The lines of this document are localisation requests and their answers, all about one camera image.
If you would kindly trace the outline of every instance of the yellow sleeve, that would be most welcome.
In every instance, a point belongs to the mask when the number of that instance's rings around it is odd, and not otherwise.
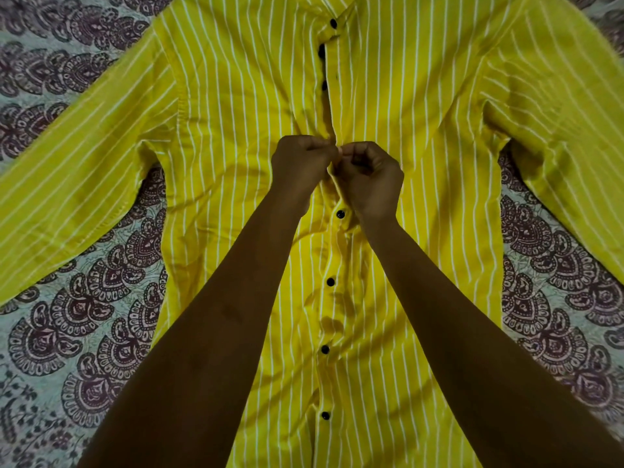
[[[0,176],[0,305],[130,209],[156,162],[151,145],[175,130],[176,100],[150,28]]]
[[[485,120],[526,185],[624,281],[624,68],[566,0],[526,0],[486,57]]]

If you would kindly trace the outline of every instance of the bedsheet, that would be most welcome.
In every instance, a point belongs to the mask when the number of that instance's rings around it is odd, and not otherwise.
[[[0,174],[170,1],[0,0]],[[624,56],[624,0],[572,1]],[[624,288],[506,151],[499,164],[503,329],[624,445]],[[136,199],[95,245],[0,307],[0,465],[75,466],[147,354],[167,280],[159,167]]]

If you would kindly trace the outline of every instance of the bare arm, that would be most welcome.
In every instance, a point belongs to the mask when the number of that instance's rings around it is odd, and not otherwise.
[[[130,378],[80,468],[226,465],[294,233],[337,156],[335,146],[311,136],[280,141],[269,193]]]
[[[398,163],[374,143],[343,151],[343,187],[483,466],[624,466],[624,454],[603,425],[464,297],[401,228]]]

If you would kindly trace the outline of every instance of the striped fabric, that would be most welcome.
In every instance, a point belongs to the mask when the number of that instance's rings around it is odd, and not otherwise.
[[[565,0],[174,0],[0,178],[0,303],[113,227],[158,161],[157,340],[301,133],[397,158],[399,222],[497,323],[510,138],[529,187],[624,281],[623,74]],[[479,465],[332,179],[292,246],[230,466]]]

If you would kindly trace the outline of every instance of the hand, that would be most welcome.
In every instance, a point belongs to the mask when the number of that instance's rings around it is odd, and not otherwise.
[[[339,149],[331,140],[315,136],[284,136],[277,143],[271,165],[271,190],[301,205],[301,216],[309,207],[310,195],[323,179],[327,167],[340,158]]]
[[[365,141],[342,146],[336,177],[365,233],[377,223],[396,221],[403,171],[377,144]]]

